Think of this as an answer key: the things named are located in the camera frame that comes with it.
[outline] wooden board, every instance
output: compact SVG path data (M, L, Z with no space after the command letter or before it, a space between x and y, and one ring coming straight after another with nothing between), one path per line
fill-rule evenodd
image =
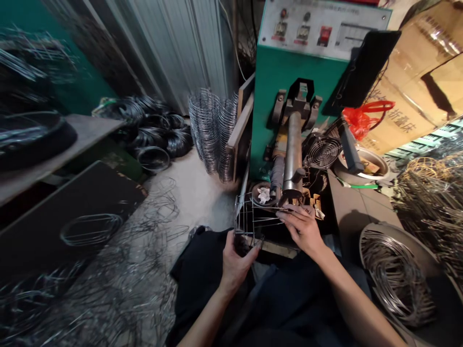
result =
M236 116L237 119L240 118L241 112L243 111L243 108L245 108L245 105L247 103L247 100L251 93L254 91L254 84L255 84L255 79L256 73L254 72L251 77L247 79L246 82L240 87L238 91L238 114Z
M83 115L69 115L66 120L77 132L77 141L64 152L30 168L0 173L0 206L44 179L99 140L119 129L123 122Z
M242 112L242 117L236 122L235 128L228 139L225 150L233 155L233 181L246 166L246 155L252 136L252 122L249 121L254 108L254 93L251 93Z
M61 240L64 226L102 214L117 214L125 222L146 196L142 186L96 161L0 232L0 278L41 273L93 254L104 244L69 246ZM79 228L85 232L93 225Z

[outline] red switch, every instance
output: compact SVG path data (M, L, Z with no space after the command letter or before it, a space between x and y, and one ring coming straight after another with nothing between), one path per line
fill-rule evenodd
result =
M320 29L320 37L318 38L317 46L327 47L332 27L322 26Z

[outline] fan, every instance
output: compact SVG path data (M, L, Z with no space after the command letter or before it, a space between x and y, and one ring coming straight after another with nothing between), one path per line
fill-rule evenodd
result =
M302 143L302 158L305 166L328 169L341 152L338 139L311 133Z

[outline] metal pipe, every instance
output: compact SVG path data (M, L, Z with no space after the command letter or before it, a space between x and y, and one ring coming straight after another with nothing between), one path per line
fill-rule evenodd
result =
M291 113L288 120L288 141L286 146L285 175L283 196L298 199L302 196L302 177L298 178L298 169L302 168L301 116Z

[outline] hand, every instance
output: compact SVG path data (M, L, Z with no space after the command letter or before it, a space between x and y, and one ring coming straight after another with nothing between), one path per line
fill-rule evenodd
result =
M234 239L235 231L231 230L227 234L227 243L223 249L222 280L218 287L230 299L244 282L247 272L260 250L260 244L257 244L242 258L235 252Z
M289 211L279 211L276 216L286 225L299 248L312 259L327 248L320 236L313 207L285 205L283 208Z

